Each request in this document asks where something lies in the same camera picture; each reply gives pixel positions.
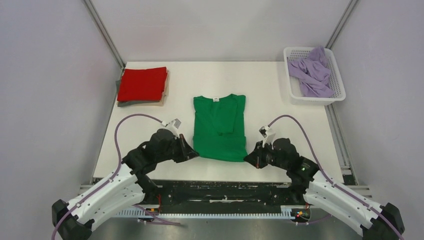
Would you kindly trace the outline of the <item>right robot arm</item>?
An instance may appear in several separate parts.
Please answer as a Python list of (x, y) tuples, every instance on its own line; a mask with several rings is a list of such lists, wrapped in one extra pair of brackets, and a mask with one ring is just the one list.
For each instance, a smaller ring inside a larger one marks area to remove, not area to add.
[(336, 181), (314, 161), (301, 156), (288, 138), (259, 141), (244, 161), (258, 169), (283, 169), (291, 179), (289, 199), (316, 206), (353, 229), (364, 240), (400, 240), (405, 225), (393, 204), (381, 205)]

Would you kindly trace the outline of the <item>green t-shirt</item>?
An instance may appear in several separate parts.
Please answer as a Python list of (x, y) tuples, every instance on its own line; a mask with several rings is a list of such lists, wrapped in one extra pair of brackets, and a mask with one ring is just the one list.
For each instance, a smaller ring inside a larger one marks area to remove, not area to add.
[(241, 163), (246, 150), (244, 112), (246, 96), (229, 94), (225, 97), (193, 98), (193, 147), (206, 159)]

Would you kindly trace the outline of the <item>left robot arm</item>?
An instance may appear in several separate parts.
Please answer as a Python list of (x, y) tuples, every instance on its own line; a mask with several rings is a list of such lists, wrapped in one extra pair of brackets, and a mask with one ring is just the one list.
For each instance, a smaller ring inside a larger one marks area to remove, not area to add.
[(153, 203), (159, 191), (148, 177), (159, 163), (182, 163), (197, 158), (183, 134), (161, 128), (119, 160), (118, 167), (81, 195), (57, 200), (51, 207), (54, 231), (64, 240), (87, 240), (92, 232), (118, 212), (144, 202)]

